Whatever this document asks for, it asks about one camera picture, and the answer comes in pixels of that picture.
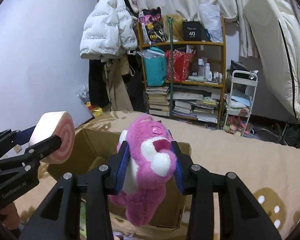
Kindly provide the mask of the left hand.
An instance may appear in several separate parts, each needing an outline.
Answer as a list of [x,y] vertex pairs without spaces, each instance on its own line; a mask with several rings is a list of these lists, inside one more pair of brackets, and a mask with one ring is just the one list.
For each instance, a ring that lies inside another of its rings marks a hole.
[[5,216],[2,223],[6,228],[9,230],[15,230],[19,228],[20,217],[14,202],[1,209],[0,214]]

